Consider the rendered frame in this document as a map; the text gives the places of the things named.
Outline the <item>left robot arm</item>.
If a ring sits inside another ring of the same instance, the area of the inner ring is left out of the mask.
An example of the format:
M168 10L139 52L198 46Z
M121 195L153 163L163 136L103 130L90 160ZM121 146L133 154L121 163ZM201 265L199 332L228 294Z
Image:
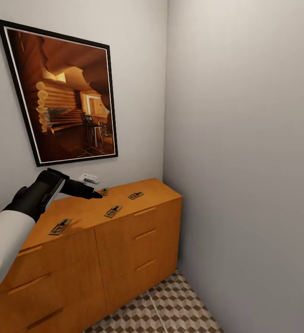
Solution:
M58 193L86 199L102 198L87 183L99 185L95 175L83 173L77 181L52 168L43 170L36 181L22 187L12 203L0 212L0 284L8 274L27 237Z

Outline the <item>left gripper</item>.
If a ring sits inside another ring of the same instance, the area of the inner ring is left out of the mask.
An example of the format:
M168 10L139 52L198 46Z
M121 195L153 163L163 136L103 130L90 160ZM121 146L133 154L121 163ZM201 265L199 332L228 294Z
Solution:
M94 191L93 187L84 185L83 183L80 183L78 181L75 181L75 187L74 190L69 194L74 197L83 197L86 199L92 199L92 198L102 198L103 195L99 194L98 192Z

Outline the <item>mousetrap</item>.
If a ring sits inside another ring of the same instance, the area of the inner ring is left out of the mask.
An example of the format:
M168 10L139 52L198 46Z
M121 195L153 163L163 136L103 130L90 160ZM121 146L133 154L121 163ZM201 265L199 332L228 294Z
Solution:
M102 190L101 190L101 195L103 195L103 196L107 196L107 195L108 195L108 190L109 190L109 188L104 188L104 189L102 189Z
M113 218L120 210L122 209L122 206L115 205L110 211L108 211L105 216L109 218Z
M73 219L63 219L49 235L60 235Z
M137 192L137 193L134 193L134 194L132 194L132 195L129 195L128 198L130 198L131 200L133 200L133 199L136 199L136 198L138 198L139 196L141 196L141 195L143 195L143 194L144 194L143 192L139 191L139 192Z

